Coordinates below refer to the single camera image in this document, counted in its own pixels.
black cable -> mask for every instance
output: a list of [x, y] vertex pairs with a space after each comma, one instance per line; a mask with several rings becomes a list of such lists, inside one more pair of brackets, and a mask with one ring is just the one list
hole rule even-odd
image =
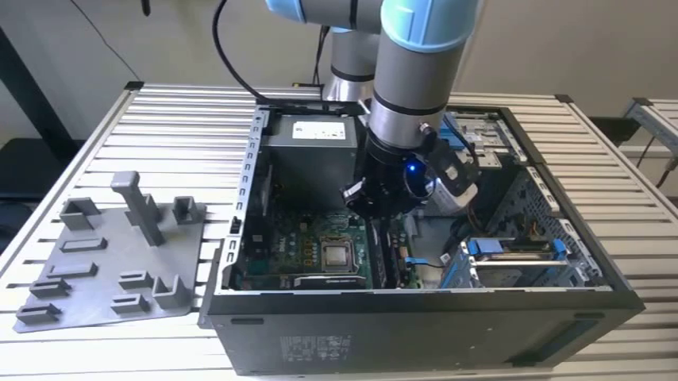
[[151, 0], [142, 0], [142, 12], [145, 16], [151, 16]]
[[328, 34], [330, 33], [330, 27], [324, 25], [321, 27], [321, 32], [318, 33], [318, 47], [317, 47], [317, 65], [314, 67], [314, 76], [311, 80], [311, 84], [321, 85], [321, 58], [322, 53], [326, 49], [326, 39]]
[[656, 137], [652, 137], [650, 141], [648, 142], [648, 145], [645, 146], [644, 153], [641, 153], [641, 155], [640, 155], [638, 163], [636, 163], [637, 168], [640, 168], [640, 164], [644, 162], [645, 155], [648, 154], [648, 150], [650, 149], [650, 146], [653, 145], [654, 142], [656, 142]]
[[453, 130], [453, 134], [457, 136], [457, 138], [465, 145], [465, 148], [469, 150], [470, 157], [474, 158], [474, 164], [481, 165], [481, 162], [478, 160], [478, 154], [476, 153], [476, 144], [469, 143], [469, 141], [465, 138], [465, 135], [462, 135], [462, 133], [460, 131], [457, 131], [456, 128], [453, 128], [452, 130]]
[[460, 244], [460, 231], [465, 227], [465, 224], [466, 218], [464, 217], [458, 217], [450, 224], [450, 236], [444, 244], [444, 254], [446, 254], [446, 252], [449, 252], [450, 249]]
[[235, 67], [231, 64], [231, 61], [229, 60], [226, 53], [223, 52], [222, 48], [222, 41], [219, 39], [219, 18], [222, 17], [222, 10], [223, 6], [226, 6], [226, 2], [229, 0], [222, 0], [219, 2], [219, 5], [217, 7], [217, 10], [214, 11], [214, 19], [213, 19], [213, 40], [214, 40], [214, 47], [217, 48], [217, 52], [219, 54], [219, 58], [223, 61], [223, 64], [226, 65], [226, 68], [229, 69], [229, 72], [234, 76], [235, 80], [241, 84], [241, 86], [254, 95], [254, 97], [261, 101], [266, 103], [278, 103], [274, 101], [274, 99], [267, 98], [262, 95], [261, 92], [258, 92], [251, 85], [247, 84], [243, 77], [241, 77], [241, 74], [235, 71]]
[[429, 260], [424, 260], [424, 261], [426, 261], [426, 262], [418, 262], [418, 263], [408, 262], [408, 264], [409, 264], [409, 266], [429, 266], [429, 267], [433, 267], [433, 268], [446, 268], [445, 265], [430, 264]]
[[665, 185], [665, 181], [669, 178], [669, 174], [671, 174], [671, 170], [668, 169], [661, 176], [660, 182], [656, 185], [659, 188], [661, 188], [661, 186]]
[[476, 233], [478, 233], [482, 236], [485, 236], [488, 234], [488, 232], [486, 232], [486, 227], [484, 226], [484, 223], [482, 223], [482, 221], [478, 218], [478, 215], [476, 213], [476, 209], [474, 209], [476, 200], [477, 200], [477, 198], [473, 198], [469, 201], [469, 206], [466, 207], [468, 212], [469, 212], [468, 213], [469, 223], [470, 223], [470, 226], [472, 226], [473, 230], [476, 231]]
[[137, 74], [137, 72], [134, 71], [134, 69], [131, 68], [130, 64], [127, 63], [126, 59], [121, 56], [121, 54], [118, 54], [117, 50], [114, 49], [114, 47], [109, 44], [109, 41], [106, 41], [106, 38], [105, 38], [105, 35], [102, 34], [99, 28], [97, 28], [97, 25], [94, 23], [94, 21], [90, 19], [90, 17], [87, 16], [87, 13], [83, 11], [83, 9], [81, 8], [81, 6], [78, 5], [78, 2], [75, 2], [75, 0], [70, 0], [71, 1], [71, 4], [74, 4], [75, 8], [78, 8], [79, 12], [83, 14], [83, 17], [85, 19], [87, 20], [87, 22], [90, 22], [90, 25], [93, 25], [93, 28], [95, 29], [95, 32], [97, 34], [99, 34], [99, 38], [102, 39], [102, 41], [105, 42], [105, 45], [106, 47], [114, 52], [114, 54], [117, 55], [118, 59], [121, 60], [121, 62], [127, 66], [127, 69], [130, 69], [130, 72], [133, 73], [133, 75], [135, 76], [137, 80], [138, 81], [142, 81], [141, 78], [139, 78], [139, 75]]

regulatory label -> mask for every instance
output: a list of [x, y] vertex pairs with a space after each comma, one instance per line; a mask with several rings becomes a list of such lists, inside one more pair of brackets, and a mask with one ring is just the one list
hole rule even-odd
[[476, 133], [469, 133], [465, 135], [466, 141], [484, 141], [484, 137]]
[[281, 337], [283, 360], [341, 361], [349, 357], [352, 335], [341, 336], [283, 336]]
[[434, 194], [432, 194], [432, 198], [438, 206], [438, 209], [442, 214], [453, 214], [460, 206], [457, 205], [456, 197], [450, 194], [450, 192], [445, 189], [444, 183], [440, 179], [436, 180], [436, 189]]
[[293, 129], [293, 139], [348, 139], [345, 125], [336, 121], [298, 121]]

light blue joint cap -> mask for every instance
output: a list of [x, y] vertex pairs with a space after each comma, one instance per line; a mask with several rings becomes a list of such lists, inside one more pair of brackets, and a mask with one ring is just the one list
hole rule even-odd
[[384, 0], [382, 26], [408, 50], [444, 52], [474, 31], [478, 0]]
[[305, 11], [301, 8], [301, 0], [266, 0], [269, 10], [287, 20], [306, 22]]
[[340, 28], [338, 26], [333, 26], [330, 28], [330, 30], [332, 30], [333, 33], [349, 33], [349, 32], [353, 32], [353, 30], [345, 29], [345, 28]]

slotted metal surface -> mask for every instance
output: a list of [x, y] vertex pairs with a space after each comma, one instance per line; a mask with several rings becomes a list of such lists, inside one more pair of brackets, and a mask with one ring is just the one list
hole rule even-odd
[[652, 99], [650, 101], [673, 125], [678, 125], [678, 101], [675, 99]]
[[[315, 98], [303, 89], [266, 95]], [[678, 212], [576, 106], [553, 96], [454, 94], [454, 104], [508, 106], [536, 141], [573, 202], [645, 300], [648, 310], [553, 370], [478, 375], [328, 375], [314, 379], [678, 379]], [[237, 379], [213, 331], [198, 313], [158, 321], [18, 334], [14, 312], [49, 258], [69, 197], [101, 207], [122, 199], [113, 172], [138, 170], [142, 189], [159, 202], [193, 194], [209, 204], [194, 305], [218, 239], [225, 236], [255, 101], [241, 89], [146, 85], [126, 92], [57, 183], [18, 239], [0, 256], [0, 375], [31, 380]], [[293, 376], [267, 379], [298, 379]]]

aluminum extrusion table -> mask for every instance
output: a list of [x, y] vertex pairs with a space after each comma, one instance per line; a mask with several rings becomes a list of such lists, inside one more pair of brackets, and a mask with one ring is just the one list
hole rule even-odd
[[[262, 92], [270, 97], [318, 97], [315, 89]], [[510, 94], [453, 94], [450, 102], [512, 108], [648, 310], [553, 370], [314, 379], [678, 379], [678, 210], [573, 103], [554, 96]], [[197, 326], [198, 312], [41, 333], [18, 334], [13, 326], [63, 228], [63, 202], [93, 197], [101, 207], [121, 206], [121, 195], [109, 187], [115, 171], [139, 171], [142, 190], [151, 191], [158, 202], [190, 194], [209, 204], [198, 311], [214, 250], [229, 227], [254, 107], [251, 95], [237, 88], [147, 84], [125, 91], [0, 256], [0, 375], [22, 381], [239, 379], [214, 331]]]
[[678, 156], [678, 101], [671, 99], [634, 98], [626, 111]]

